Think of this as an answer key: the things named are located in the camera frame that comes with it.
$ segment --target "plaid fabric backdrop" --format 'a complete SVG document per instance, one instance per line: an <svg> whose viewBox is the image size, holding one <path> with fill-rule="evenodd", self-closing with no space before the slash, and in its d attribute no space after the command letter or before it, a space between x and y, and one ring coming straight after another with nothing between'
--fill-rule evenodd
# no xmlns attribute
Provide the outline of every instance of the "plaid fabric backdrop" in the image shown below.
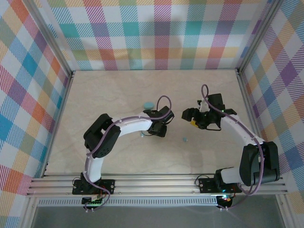
<svg viewBox="0 0 304 228"><path fill-rule="evenodd" d="M141 70L235 68L271 0L35 2L72 69Z"/></svg>
<svg viewBox="0 0 304 228"><path fill-rule="evenodd" d="M279 148L295 212L304 224L304 0L285 0L245 70L265 139Z"/></svg>
<svg viewBox="0 0 304 228"><path fill-rule="evenodd" d="M22 1L0 5L0 228L14 228L40 172L67 75Z"/></svg>

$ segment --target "marble-patterned surface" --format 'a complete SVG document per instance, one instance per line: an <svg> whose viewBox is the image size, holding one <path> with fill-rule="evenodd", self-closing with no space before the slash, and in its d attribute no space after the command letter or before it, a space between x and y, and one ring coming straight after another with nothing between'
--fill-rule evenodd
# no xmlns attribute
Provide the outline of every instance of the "marble-patterned surface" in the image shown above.
<svg viewBox="0 0 304 228"><path fill-rule="evenodd" d="M249 126L234 70L76 72L46 173L82 172L83 134L99 115L138 114L145 102L156 103L161 95L171 98L176 116L166 137L142 138L136 132L119 138L104 159L102 173L213 173L238 165L242 147L229 132L200 130L181 119L183 110L197 106L203 83L210 94L222 93L226 108L233 108Z"/></svg>

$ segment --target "wire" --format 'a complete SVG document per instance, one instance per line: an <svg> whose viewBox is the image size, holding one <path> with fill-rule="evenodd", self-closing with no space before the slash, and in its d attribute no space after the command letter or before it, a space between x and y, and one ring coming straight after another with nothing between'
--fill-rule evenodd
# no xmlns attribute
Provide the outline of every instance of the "wire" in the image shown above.
<svg viewBox="0 0 304 228"><path fill-rule="evenodd" d="M81 180L81 178L80 178L80 177L75 177L75 178L72 180L72 185L73 185L74 187L76 187L75 184L74 184L74 180L75 180L75 179L80 179L80 180Z"/></svg>
<svg viewBox="0 0 304 228"><path fill-rule="evenodd" d="M144 134L143 131L142 131L142 134L145 135L145 136L152 136L152 135L154 135L154 134Z"/></svg>
<svg viewBox="0 0 304 228"><path fill-rule="evenodd" d="M204 88L207 89L207 94L204 94ZM205 102L209 105L209 107L211 107L213 110L225 115L226 117L230 118L231 120L233 120L235 123L237 123L241 128L243 128L243 130L252 138L253 141L255 141L257 147L259 148L259 152L260 152L260 157L261 157L261 166L260 166L260 175L259 175L259 178L258 178L258 183L255 187L255 189L253 190L253 192L251 192L252 190L252 187L253 185L251 185L250 187L250 190L249 191L246 191L245 189L242 188L242 186L240 185L240 183L238 183L238 187L247 195L247 196L252 196L254 195L259 187L261 186L261 183L262 183L262 178L263 178L263 173L264 173L264 154L263 154L263 150L262 150L262 147L259 143L259 141L256 139L256 137L248 130L248 128L246 128L241 122L239 122L237 119L235 119L234 117L232 117L231 115L217 109L216 107L214 107L212 104L210 104L210 102L208 101L207 97L208 97L208 94L209 94L209 88L206 84L203 84L202 87L201 87L201 94L205 100Z"/></svg>
<svg viewBox="0 0 304 228"><path fill-rule="evenodd" d="M101 198L105 198L106 197L106 195L107 195L107 193L105 192L105 194L104 194L104 196L103 196L103 191L102 190L100 190L100 195L101 195Z"/></svg>
<svg viewBox="0 0 304 228"><path fill-rule="evenodd" d="M219 131L221 131L222 129L220 128L220 129L210 129L210 128L206 128L206 130L207 131L216 131L216 132L219 132Z"/></svg>
<svg viewBox="0 0 304 228"><path fill-rule="evenodd" d="M174 116L170 119L170 121L169 122L167 122L167 123L165 123L164 125L168 125L169 123L171 123L172 122L172 120L174 119Z"/></svg>
<svg viewBox="0 0 304 228"><path fill-rule="evenodd" d="M100 145L103 143L103 141L105 140L105 136L109 133L110 129L115 126L116 124L120 123L120 122L123 122L123 121L127 121L127 120L134 120L134 119L145 119L145 120L160 120L160 119L163 119L165 118L167 115L170 114L171 112L171 109L172 109L172 101L171 99L166 96L166 95L162 95L160 96L160 98L158 99L157 101L157 105L156 105L156 109L158 110L158 105L159 105L159 102L160 100L165 97L168 101L169 101L169 110L167 111L166 114L160 116L160 117L145 117L145 116L130 116L130 117L125 117L125 118L122 118L120 120L117 120L115 122L113 122L105 131L104 135L102 136L101 140L99 141L99 143L97 144L97 146L89 153L87 153L87 157L86 157L86 160L85 160L85 171L83 172L84 174L84 177L86 179L87 182L89 182L91 185L93 185L94 187L98 188L98 189L101 189L103 191L105 191L107 194L108 194L108 198L100 205L98 206L97 208L95 208L94 210L99 210L104 204L106 204L108 202L108 200L110 199L110 195L111 193L105 189L105 188L102 188L96 184L94 184L93 182L91 182L90 178L88 177L88 168L89 168L89 162L90 162L90 158L92 157L92 154L95 153L98 148L100 147Z"/></svg>
<svg viewBox="0 0 304 228"><path fill-rule="evenodd" d="M207 177L207 178L210 178L209 176L207 176L207 175L205 175L205 174L199 175L199 176L195 179L195 181L194 181L194 184L196 185L196 187L199 187L199 185L196 184L196 181L197 181L198 178L201 177L201 176L205 176L205 177Z"/></svg>
<svg viewBox="0 0 304 228"><path fill-rule="evenodd" d="M234 186L232 186L232 189L233 189L233 191L234 191L234 195L233 195L233 198L235 198L235 196L236 196L236 188L234 187Z"/></svg>

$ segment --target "black joint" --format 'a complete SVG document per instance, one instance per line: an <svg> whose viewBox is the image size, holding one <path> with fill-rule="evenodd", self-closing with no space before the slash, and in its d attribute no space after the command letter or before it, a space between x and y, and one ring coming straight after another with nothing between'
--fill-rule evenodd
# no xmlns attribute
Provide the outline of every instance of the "black joint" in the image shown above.
<svg viewBox="0 0 304 228"><path fill-rule="evenodd" d="M100 142L103 137L102 130L106 130L113 123L112 118L108 114L102 114L98 119L89 127L84 134L85 147L92 151ZM120 134L120 127L114 125L104 138L104 141L98 147L93 158L105 157L113 148L117 138Z"/></svg>
<svg viewBox="0 0 304 228"><path fill-rule="evenodd" d="M227 113L228 115L237 115L237 113L232 108L225 109L224 113Z"/></svg>
<svg viewBox="0 0 304 228"><path fill-rule="evenodd" d="M274 142L264 142L264 172L261 183L269 183L280 179L278 149ZM239 174L246 186L256 185L260 175L259 149L256 145L244 146Z"/></svg>
<svg viewBox="0 0 304 228"><path fill-rule="evenodd" d="M208 101L214 107L222 110L225 109L225 105L223 103L222 94L212 94L208 95Z"/></svg>
<svg viewBox="0 0 304 228"><path fill-rule="evenodd" d="M197 108L187 108L185 111L182 112L181 118L188 122L191 122L192 118L196 113Z"/></svg>
<svg viewBox="0 0 304 228"><path fill-rule="evenodd" d="M164 106L161 110L145 110L144 113L146 113L151 118L157 118L165 115L168 113L169 107ZM152 120L152 125L148 129L148 133L151 135L156 135L159 137L165 137L167 132L167 124L168 121L172 120L174 118L174 113L172 111L169 112L168 115L166 115L164 118L160 120Z"/></svg>

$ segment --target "purple cable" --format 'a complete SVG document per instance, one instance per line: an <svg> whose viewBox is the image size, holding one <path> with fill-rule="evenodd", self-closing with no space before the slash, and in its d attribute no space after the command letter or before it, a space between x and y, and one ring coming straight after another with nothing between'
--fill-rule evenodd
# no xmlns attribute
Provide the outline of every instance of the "purple cable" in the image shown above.
<svg viewBox="0 0 304 228"><path fill-rule="evenodd" d="M171 112L171 108L172 108L172 102L171 102L170 98L169 98L168 96L166 96L166 95L162 95L162 96L158 99L157 105L156 105L156 109L158 109L158 104L159 104L160 100L161 100L163 97L165 97L165 98L168 99L169 105L170 105L169 110L168 110L168 112L167 112L166 114L162 115L161 117L130 116L130 117L125 117L125 118L122 118L122 119L120 119L120 120L117 120L117 121L115 121L114 123L112 123L112 124L106 129L106 131L105 131L103 137L101 138L101 140L99 141L98 145L97 145L90 153L87 153L87 154L86 154L87 157L86 157L86 160L85 160L85 171L84 171L84 177L85 177L86 181L89 182L89 183L90 183L91 185L93 185L94 187L96 187L96 188L98 188L98 189L101 189L102 191L105 191L105 192L108 194L108 198L105 200L105 202L104 202L103 204L101 204L100 206L98 206L97 208L92 209L92 212L94 212L95 210L100 209L104 204L106 204L107 201L110 199L111 193L110 193L107 189L102 188L102 187L100 187L100 186L94 184L94 183L91 182L91 180L89 179L89 177L88 177L88 175L87 175L87 171L88 171L88 168L89 168L89 159L90 159L90 156L91 156L93 153L95 153L95 151L97 151L97 149L98 149L98 148L100 147L100 145L103 143L103 141L104 141L104 139L105 139L105 136L108 134L108 132L110 131L110 129L111 129L114 125L116 125L116 124L118 124L118 123L120 123L120 122L123 122L123 121L133 120L133 119L160 120L160 119L163 119L164 117L166 117L167 115L169 115L169 113ZM88 208L87 208L86 206L87 206L87 204L85 204L85 209L86 209L86 212L88 212L89 210L88 210Z"/></svg>
<svg viewBox="0 0 304 228"><path fill-rule="evenodd" d="M206 87L207 89L207 94L205 95L204 94L204 87ZM262 147L260 145L260 143L258 142L258 140L256 139L256 137L241 123L239 122L237 119L233 118L231 115L225 113L225 112L222 112L221 110L217 109L216 107L214 107L212 104L209 103L207 97L208 97L208 94L209 94L209 88L206 84L203 84L202 87L201 87L201 94L203 95L203 98L205 100L205 102L209 105L209 107L211 107L213 110L221 113L221 114L224 114L226 117L230 118L231 120L235 121L239 126L241 126L241 128L244 129L244 131L247 132L247 134L249 134L249 136L255 141L255 143L257 144L258 148L259 148L259 151L260 151L260 157L261 157L261 170L260 170L260 175L259 175L259 179L258 179L258 182L257 182L257 185L255 187L255 189L253 190L253 192L251 192L252 190L252 186L250 188L249 191L246 191L245 189L243 189L241 187L241 184L238 183L237 186L248 196L252 196L254 195L259 187L261 186L261 183L262 183L262 178L263 178L263 172L264 172L264 155L263 155L263 150L262 150Z"/></svg>

